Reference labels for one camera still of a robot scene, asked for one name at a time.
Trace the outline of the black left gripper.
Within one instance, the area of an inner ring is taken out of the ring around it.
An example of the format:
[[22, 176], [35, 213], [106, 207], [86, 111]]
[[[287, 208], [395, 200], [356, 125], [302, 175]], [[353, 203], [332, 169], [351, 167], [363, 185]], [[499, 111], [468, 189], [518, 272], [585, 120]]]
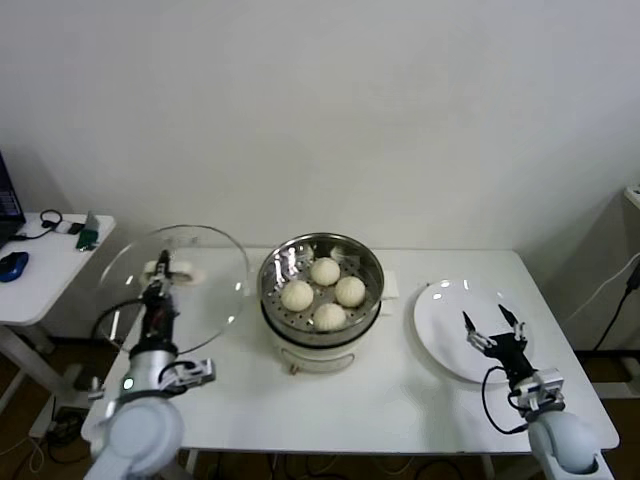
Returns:
[[149, 286], [142, 294], [145, 307], [138, 350], [176, 350], [173, 342], [174, 321], [179, 313], [173, 297], [163, 290], [172, 284], [171, 254], [160, 252], [149, 276]]

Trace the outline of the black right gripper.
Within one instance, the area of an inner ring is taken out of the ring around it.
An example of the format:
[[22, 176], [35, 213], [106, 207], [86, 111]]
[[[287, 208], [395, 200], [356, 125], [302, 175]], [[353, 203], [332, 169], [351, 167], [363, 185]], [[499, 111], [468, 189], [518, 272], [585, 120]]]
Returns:
[[469, 315], [463, 311], [466, 339], [476, 350], [484, 350], [486, 357], [494, 358], [500, 362], [509, 384], [518, 384], [532, 377], [535, 372], [524, 353], [528, 344], [524, 333], [525, 324], [520, 322], [515, 314], [502, 304], [499, 304], [499, 309], [512, 328], [511, 333], [498, 334], [488, 338], [477, 331]]

